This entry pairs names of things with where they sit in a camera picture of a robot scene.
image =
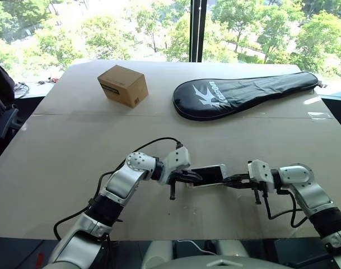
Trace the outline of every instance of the beige table surface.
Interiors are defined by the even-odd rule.
[[[131,109],[105,98],[96,77],[120,64],[142,72],[150,95]],[[0,236],[54,238],[53,224],[86,205],[99,175],[133,149],[174,136],[189,149],[192,167],[224,163],[246,172],[248,160],[271,167],[301,162],[341,209],[341,126],[313,92],[293,94],[210,122],[180,117],[175,87],[196,78],[237,78],[298,72],[296,66],[91,61],[72,66],[41,102],[0,158]],[[172,142],[143,152],[165,157]],[[250,190],[143,182],[111,234],[114,240],[243,239],[317,236],[307,221],[268,220]],[[272,211],[291,207],[289,197],[269,197]],[[60,227],[61,235],[72,221]]]

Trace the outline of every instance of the window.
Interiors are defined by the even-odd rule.
[[[190,0],[0,1],[0,64],[15,81],[78,59],[189,60]]]
[[[341,0],[208,0],[203,61],[296,64],[341,80]]]

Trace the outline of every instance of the white smartphone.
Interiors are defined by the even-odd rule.
[[[203,180],[200,182],[188,183],[190,188],[220,185],[223,180],[228,177],[225,164],[194,168],[192,171],[198,173]]]

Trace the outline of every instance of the floor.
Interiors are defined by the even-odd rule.
[[[201,248],[206,249],[205,241],[196,240],[195,242]],[[202,255],[190,243],[174,243],[177,258]],[[292,268],[335,268],[330,267],[331,259],[319,238],[278,239],[272,241],[274,248],[268,247],[268,243],[263,240],[244,240],[242,243],[250,257],[253,258],[277,259],[277,263]],[[42,268],[46,265],[56,244],[55,240],[0,238],[0,269]],[[114,242],[113,268],[140,268],[149,244],[149,241]]]

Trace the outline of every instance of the cardboard box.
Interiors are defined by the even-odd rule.
[[[134,108],[148,95],[144,74],[114,66],[98,77],[108,99]]]

